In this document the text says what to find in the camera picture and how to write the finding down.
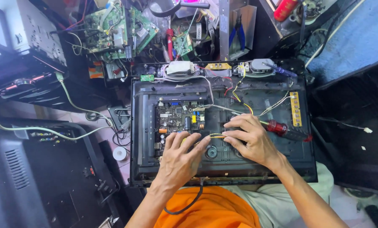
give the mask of small green board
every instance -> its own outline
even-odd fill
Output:
[[[149,21],[146,17],[144,17],[138,9],[131,7],[130,13],[132,16],[134,15],[136,23],[140,22],[142,24],[140,30],[135,29],[136,38],[142,39],[141,43],[138,46],[136,46],[136,54],[138,54],[155,37],[155,35],[159,31],[159,28],[156,27],[155,24]]]
[[[106,12],[106,9],[96,11],[95,13],[91,13],[85,16],[85,29],[97,29],[98,25],[100,24],[100,18]],[[113,23],[116,23],[119,18],[121,21],[114,27],[115,29],[121,31],[122,35],[122,43],[123,45],[127,45],[127,25],[126,25],[126,16],[125,16],[125,8],[120,7],[117,4],[112,11],[107,15],[106,19],[103,22],[102,28],[103,30],[109,29]],[[85,36],[89,36],[95,32],[85,31]],[[116,39],[116,34],[112,35],[106,32],[98,33],[86,39],[84,46],[90,49],[90,53],[93,52],[100,52],[106,49],[114,48],[113,46],[113,39]]]
[[[189,52],[193,51],[192,39],[190,38],[189,35],[187,35],[187,39],[185,39],[185,34],[186,34],[186,31],[184,31],[182,34],[172,39],[172,42],[174,43],[174,49],[176,50],[176,54],[181,49],[181,46],[183,43],[181,56],[185,56]]]
[[[140,81],[153,81],[153,80],[154,80],[154,75],[152,74],[140,76]]]

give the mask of orange shirt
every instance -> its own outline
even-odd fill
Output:
[[[175,212],[190,204],[199,192],[199,187],[177,191],[166,204]],[[162,210],[156,228],[261,228],[254,209],[239,196],[222,187],[204,187],[194,205],[178,215]]]

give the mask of wire cutters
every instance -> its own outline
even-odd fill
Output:
[[[245,49],[245,33],[244,29],[242,28],[242,22],[241,22],[241,14],[237,16],[236,19],[236,24],[234,25],[233,30],[230,33],[230,37],[228,39],[228,46],[230,47],[231,44],[233,43],[234,37],[237,35],[240,45],[241,45],[241,50]]]

